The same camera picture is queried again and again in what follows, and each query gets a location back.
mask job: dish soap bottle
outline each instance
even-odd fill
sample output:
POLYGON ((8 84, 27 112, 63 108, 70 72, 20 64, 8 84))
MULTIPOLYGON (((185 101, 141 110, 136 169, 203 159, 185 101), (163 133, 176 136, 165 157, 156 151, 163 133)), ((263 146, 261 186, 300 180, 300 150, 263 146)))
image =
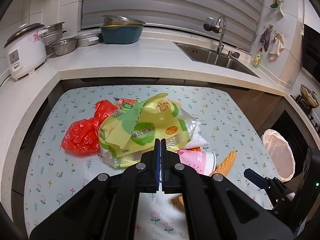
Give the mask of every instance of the dish soap bottle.
POLYGON ((261 59, 262 59, 262 48, 260 48, 257 55, 254 57, 253 62, 252 62, 252 66, 258 67, 261 59))

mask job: white countertop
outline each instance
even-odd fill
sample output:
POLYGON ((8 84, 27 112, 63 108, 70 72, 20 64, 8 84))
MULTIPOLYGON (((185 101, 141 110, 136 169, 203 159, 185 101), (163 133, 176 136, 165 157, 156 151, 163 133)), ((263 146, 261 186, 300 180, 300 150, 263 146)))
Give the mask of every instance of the white countertop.
POLYGON ((91 77, 176 78, 234 85, 284 96, 301 116, 320 148, 311 122, 290 97, 260 69, 240 60, 256 78, 241 72, 192 61, 172 41, 140 38, 129 45, 100 43, 76 48, 70 54, 48 58, 31 75, 17 82, 11 77, 0 87, 0 194, 11 216, 11 184, 20 146, 38 109, 60 80, 91 77))

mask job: table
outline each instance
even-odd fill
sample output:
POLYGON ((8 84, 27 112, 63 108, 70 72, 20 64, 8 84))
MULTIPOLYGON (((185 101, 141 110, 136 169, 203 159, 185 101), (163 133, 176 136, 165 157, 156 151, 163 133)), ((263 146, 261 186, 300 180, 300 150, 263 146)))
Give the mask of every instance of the table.
MULTIPOLYGON (((231 97, 220 90, 187 86, 131 85, 102 86, 69 90, 52 109, 37 140, 24 190, 24 216, 28 235, 32 229, 98 174, 121 173, 106 165, 100 153, 75 156, 60 147, 72 122, 91 118, 94 104, 115 98, 145 100, 161 92, 181 103, 182 108, 201 122, 201 136, 209 142, 202 151, 217 155, 217 164, 237 151, 228 179, 266 209, 272 205, 264 190, 246 180, 251 168, 262 176, 278 177, 276 168, 254 128, 231 97)), ((177 195, 140 194, 135 239, 188 238, 183 208, 177 195)))

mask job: window blind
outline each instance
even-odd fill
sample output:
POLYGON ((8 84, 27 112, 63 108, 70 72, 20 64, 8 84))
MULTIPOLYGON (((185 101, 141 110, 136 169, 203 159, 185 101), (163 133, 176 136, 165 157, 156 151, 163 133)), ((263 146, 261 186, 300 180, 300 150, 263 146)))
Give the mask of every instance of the window blind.
POLYGON ((83 0, 82 28, 103 24, 102 15, 135 18, 146 23, 206 32, 204 20, 224 14, 227 29, 224 41, 246 51, 257 29, 263 0, 83 0))

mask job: flower pattern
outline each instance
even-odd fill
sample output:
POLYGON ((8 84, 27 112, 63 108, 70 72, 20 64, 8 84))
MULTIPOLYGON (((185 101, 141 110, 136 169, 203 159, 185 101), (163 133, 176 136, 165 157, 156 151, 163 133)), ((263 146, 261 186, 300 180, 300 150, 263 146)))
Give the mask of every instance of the flower pattern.
MULTIPOLYGON (((95 103, 100 100, 107 99, 111 103, 115 98, 145 100, 161 92, 168 93, 167 98, 180 103, 201 123, 201 136, 209 143, 201 150, 214 153, 217 165, 231 150, 237 150, 228 179, 250 198, 255 198, 256 203, 271 208, 265 191, 258 191, 255 185, 245 181, 243 172, 251 168, 260 175, 273 178, 277 171, 273 170, 274 164, 254 128, 227 93, 212 88, 161 85, 78 88, 64 93, 57 101, 34 147, 24 194, 24 202, 28 203, 24 210, 28 235, 98 174, 105 172, 113 176, 122 172, 106 165, 101 154, 83 158, 61 148, 70 124, 91 118, 95 103)), ((140 194, 136 240, 170 240, 187 235, 185 215, 180 210, 182 206, 178 196, 165 195, 161 191, 140 194)))

